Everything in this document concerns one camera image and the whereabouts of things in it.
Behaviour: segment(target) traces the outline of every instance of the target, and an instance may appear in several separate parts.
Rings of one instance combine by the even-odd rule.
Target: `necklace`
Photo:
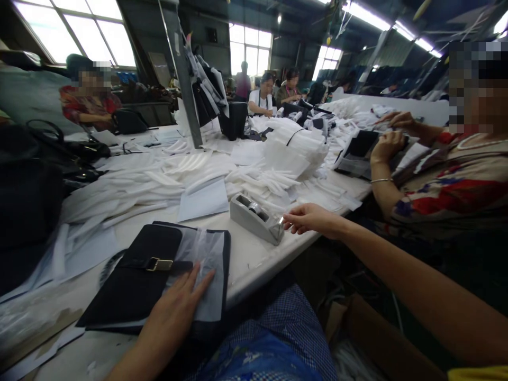
[[[471,135],[470,137],[465,138],[464,140],[462,140],[462,142],[460,142],[460,143],[457,145],[457,149],[458,149],[459,151],[462,151],[462,150],[467,150],[467,149],[472,149],[472,148],[479,148],[479,147],[492,146],[493,144],[499,144],[499,143],[503,143],[503,142],[508,141],[508,139],[504,139],[504,140],[495,140],[495,141],[491,141],[491,142],[480,143],[480,144],[475,144],[475,145],[473,145],[473,146],[464,147],[464,144],[465,144],[466,142],[468,142],[468,141],[469,141],[469,140],[471,140],[472,138],[476,137],[477,135],[480,135],[480,134],[474,134],[474,135]]]

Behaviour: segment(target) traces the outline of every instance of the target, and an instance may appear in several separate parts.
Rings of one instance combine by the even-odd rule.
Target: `fluorescent light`
[[[395,21],[395,25],[393,27],[398,34],[400,34],[402,37],[406,38],[409,41],[413,41],[415,39],[415,35],[409,31],[408,28],[406,28],[401,22],[398,20]]]
[[[434,50],[434,47],[428,42],[426,42],[424,39],[417,39],[414,43],[418,45],[420,48],[425,49],[427,52],[431,52],[432,50]]]
[[[366,10],[365,8],[362,8],[357,3],[352,3],[348,1],[344,7],[342,7],[343,11],[346,11],[348,13],[351,13],[354,17],[357,17],[366,23],[369,23],[372,26],[375,26],[378,29],[381,29],[383,31],[390,30],[390,24],[388,24],[383,19],[379,18],[378,16],[373,15],[371,12]]]
[[[431,53],[434,57],[437,57],[437,58],[441,58],[443,56],[442,53],[440,53],[436,50],[431,50],[429,53]]]
[[[508,11],[501,17],[501,19],[494,26],[494,34],[502,33],[508,24]]]

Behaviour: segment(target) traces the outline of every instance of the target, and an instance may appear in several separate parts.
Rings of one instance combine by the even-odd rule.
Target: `cardboard box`
[[[330,348],[345,333],[390,381],[446,381],[446,375],[363,300],[353,295],[330,306],[325,335]]]

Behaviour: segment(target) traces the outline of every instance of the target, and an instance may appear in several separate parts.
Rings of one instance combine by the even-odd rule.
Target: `white paper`
[[[20,362],[15,364],[9,370],[0,375],[0,381],[17,381],[20,378],[23,378],[28,373],[33,371],[34,369],[40,367],[50,358],[57,354],[57,351],[80,337],[85,333],[84,328],[76,328],[74,325],[67,327],[61,334],[58,340],[53,344],[53,346],[43,355],[39,356],[40,348],[36,349]]]
[[[265,146],[263,142],[253,140],[240,141],[233,147],[231,159],[236,165],[256,164],[265,155]]]
[[[92,136],[97,139],[99,142],[104,143],[108,147],[114,146],[115,144],[121,145],[122,141],[113,135],[111,131],[104,130],[99,132],[92,132]]]
[[[98,229],[81,248],[67,256],[63,281],[90,270],[115,255],[119,250],[115,228]]]
[[[182,193],[177,222],[227,212],[228,196],[224,178],[213,179],[191,194]]]

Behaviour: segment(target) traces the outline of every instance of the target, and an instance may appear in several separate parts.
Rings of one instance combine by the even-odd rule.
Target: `window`
[[[75,53],[136,66],[116,0],[16,0],[14,5],[53,63],[64,64]]]
[[[263,75],[268,70],[271,52],[271,33],[229,24],[231,47],[231,74],[242,71],[242,62],[247,61],[247,75]]]
[[[321,69],[335,70],[341,57],[342,50],[322,46],[321,49],[319,50],[319,55],[317,57],[318,61],[316,62],[316,68],[314,69],[314,75],[312,76],[312,80],[316,80],[318,78],[318,74]]]

